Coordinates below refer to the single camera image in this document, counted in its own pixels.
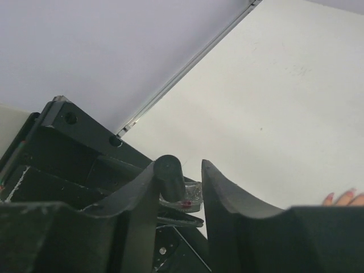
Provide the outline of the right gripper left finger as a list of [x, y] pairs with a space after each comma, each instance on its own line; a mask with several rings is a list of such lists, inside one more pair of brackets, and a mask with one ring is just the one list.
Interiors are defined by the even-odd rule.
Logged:
[[1, 203], [2, 272], [151, 272], [159, 191], [148, 166], [79, 211], [58, 201]]

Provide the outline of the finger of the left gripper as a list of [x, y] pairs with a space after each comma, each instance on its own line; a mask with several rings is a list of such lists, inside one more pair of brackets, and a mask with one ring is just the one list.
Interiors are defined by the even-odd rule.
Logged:
[[155, 233], [155, 272], [211, 272], [203, 220], [159, 206]]

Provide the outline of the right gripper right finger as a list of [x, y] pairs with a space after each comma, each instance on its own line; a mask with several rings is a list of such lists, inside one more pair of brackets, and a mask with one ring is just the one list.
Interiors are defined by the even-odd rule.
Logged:
[[213, 272], [362, 272], [363, 208], [272, 206], [201, 164]]

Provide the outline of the mannequin hand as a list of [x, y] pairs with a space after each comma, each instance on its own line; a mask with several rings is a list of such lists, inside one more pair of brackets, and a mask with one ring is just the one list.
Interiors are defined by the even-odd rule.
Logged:
[[328, 194], [324, 201], [323, 206], [364, 206], [363, 193], [357, 194], [354, 188], [348, 189], [346, 192], [338, 196], [336, 199], [334, 192]]

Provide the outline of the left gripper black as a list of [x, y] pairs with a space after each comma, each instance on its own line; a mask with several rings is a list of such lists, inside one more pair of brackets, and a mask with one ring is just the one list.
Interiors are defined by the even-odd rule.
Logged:
[[67, 100], [1, 124], [1, 201], [90, 205], [134, 180], [150, 159]]

